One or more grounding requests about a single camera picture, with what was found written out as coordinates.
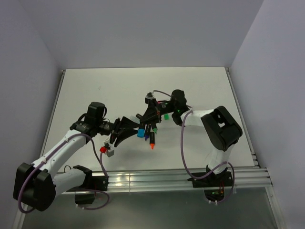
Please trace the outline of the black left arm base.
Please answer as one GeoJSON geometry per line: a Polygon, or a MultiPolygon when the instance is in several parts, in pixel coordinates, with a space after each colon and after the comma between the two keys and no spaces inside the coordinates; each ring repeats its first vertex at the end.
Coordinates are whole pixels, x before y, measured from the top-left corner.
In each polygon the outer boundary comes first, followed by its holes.
{"type": "Polygon", "coordinates": [[[109,177],[105,176],[92,176],[89,181],[79,187],[72,187],[68,192],[87,192],[85,194],[74,194],[75,204],[84,208],[97,208],[93,207],[95,200],[98,200],[98,194],[105,195],[105,198],[99,200],[105,202],[100,208],[105,207],[110,202],[110,196],[106,193],[109,184],[109,177]]]}

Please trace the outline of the blue pen cap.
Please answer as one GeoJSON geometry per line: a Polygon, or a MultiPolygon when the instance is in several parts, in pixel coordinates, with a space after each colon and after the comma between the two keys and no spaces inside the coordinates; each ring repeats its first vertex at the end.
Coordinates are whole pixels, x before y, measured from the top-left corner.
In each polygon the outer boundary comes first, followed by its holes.
{"type": "Polygon", "coordinates": [[[139,128],[139,129],[138,129],[137,136],[138,136],[139,138],[144,138],[144,135],[145,135],[145,130],[139,128]]]}

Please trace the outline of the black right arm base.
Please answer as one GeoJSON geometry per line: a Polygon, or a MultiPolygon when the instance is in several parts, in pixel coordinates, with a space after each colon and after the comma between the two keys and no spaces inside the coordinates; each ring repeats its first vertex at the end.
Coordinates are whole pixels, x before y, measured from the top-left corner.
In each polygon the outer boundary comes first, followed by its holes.
{"type": "Polygon", "coordinates": [[[235,173],[225,169],[220,174],[211,173],[203,179],[189,178],[193,188],[204,188],[205,198],[209,203],[224,202],[234,193],[235,173]]]}

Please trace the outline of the black blue tip highlighter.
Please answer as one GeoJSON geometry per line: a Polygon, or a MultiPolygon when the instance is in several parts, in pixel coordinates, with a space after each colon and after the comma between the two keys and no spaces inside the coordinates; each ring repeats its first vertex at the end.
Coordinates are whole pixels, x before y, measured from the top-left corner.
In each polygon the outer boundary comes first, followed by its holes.
{"type": "Polygon", "coordinates": [[[141,114],[136,114],[136,117],[141,121],[142,120],[142,115],[141,114]]]}

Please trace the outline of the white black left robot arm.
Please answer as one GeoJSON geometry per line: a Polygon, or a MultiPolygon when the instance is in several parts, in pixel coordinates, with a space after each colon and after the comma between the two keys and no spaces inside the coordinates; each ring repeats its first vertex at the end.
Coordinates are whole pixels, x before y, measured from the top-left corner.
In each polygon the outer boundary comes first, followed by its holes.
{"type": "Polygon", "coordinates": [[[61,175],[58,171],[80,148],[93,143],[97,134],[108,136],[102,152],[111,156],[114,147],[137,133],[139,121],[122,117],[112,123],[105,119],[106,114],[105,104],[90,103],[87,112],[70,126],[63,139],[48,153],[17,168],[13,197],[20,212],[44,211],[58,195],[70,189],[94,191],[96,185],[90,169],[77,165],[61,175]]]}

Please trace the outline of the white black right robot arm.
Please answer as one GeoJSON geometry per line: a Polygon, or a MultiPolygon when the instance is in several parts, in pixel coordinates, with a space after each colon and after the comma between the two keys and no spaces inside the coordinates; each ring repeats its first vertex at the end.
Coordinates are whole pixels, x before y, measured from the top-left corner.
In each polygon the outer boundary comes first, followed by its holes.
{"type": "Polygon", "coordinates": [[[232,167],[229,157],[234,145],[243,135],[240,125],[224,106],[211,110],[194,110],[187,104],[183,90],[174,90],[169,95],[170,99],[168,101],[157,101],[154,97],[155,92],[154,90],[146,95],[147,109],[144,114],[136,115],[140,125],[160,123],[162,115],[171,113],[174,123],[181,127],[180,151],[186,172],[194,180],[206,178],[208,184],[217,186],[223,179],[222,173],[227,171],[228,166],[232,167]],[[211,159],[206,167],[207,172],[200,177],[196,177],[190,172],[185,161],[183,136],[186,126],[203,127],[213,145],[211,159]]]}

